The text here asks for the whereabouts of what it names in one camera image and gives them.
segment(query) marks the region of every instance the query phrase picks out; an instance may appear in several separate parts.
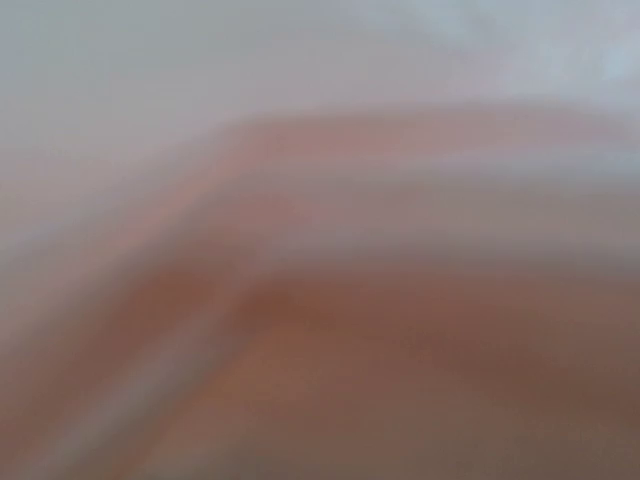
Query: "white surface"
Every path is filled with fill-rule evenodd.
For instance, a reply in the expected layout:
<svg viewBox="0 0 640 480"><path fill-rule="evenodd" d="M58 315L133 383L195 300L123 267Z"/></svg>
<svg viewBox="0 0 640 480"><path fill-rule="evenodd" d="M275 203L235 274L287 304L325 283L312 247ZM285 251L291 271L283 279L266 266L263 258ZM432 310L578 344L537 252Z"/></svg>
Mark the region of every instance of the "white surface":
<svg viewBox="0 0 640 480"><path fill-rule="evenodd" d="M635 108L633 0L6 0L3 233L259 112L545 95Z"/></svg>

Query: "skin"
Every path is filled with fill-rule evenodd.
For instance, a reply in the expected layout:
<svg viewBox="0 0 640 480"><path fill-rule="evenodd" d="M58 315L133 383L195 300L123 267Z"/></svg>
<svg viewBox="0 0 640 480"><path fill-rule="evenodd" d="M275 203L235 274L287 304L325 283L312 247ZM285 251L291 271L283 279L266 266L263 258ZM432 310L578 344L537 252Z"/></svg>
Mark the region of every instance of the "skin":
<svg viewBox="0 0 640 480"><path fill-rule="evenodd" d="M623 125L479 105L255 122L223 138L176 154L196 175L14 262L27 273L11 291L33 285L46 308L18 302L31 334L4 338L0 378L21 372L0 398L5 430L21 432L2 439L6 478L638 476L634 275L442 261L410 232L299 243L312 220L395 231L422 200L380 220L366 203L336 210L334 193L249 188L265 170L287 185L287 172L393 172L402 158L633 147ZM68 290L53 289L63 270Z"/></svg>

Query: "white fabric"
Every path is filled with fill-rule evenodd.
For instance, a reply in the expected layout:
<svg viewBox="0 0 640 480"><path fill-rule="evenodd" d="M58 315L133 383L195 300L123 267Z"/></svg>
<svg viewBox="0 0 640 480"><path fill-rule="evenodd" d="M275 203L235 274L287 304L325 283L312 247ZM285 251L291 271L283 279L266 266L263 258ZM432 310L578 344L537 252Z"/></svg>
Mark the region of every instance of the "white fabric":
<svg viewBox="0 0 640 480"><path fill-rule="evenodd" d="M552 96L635 111L633 0L0 5L0 226L99 198L230 118Z"/></svg>

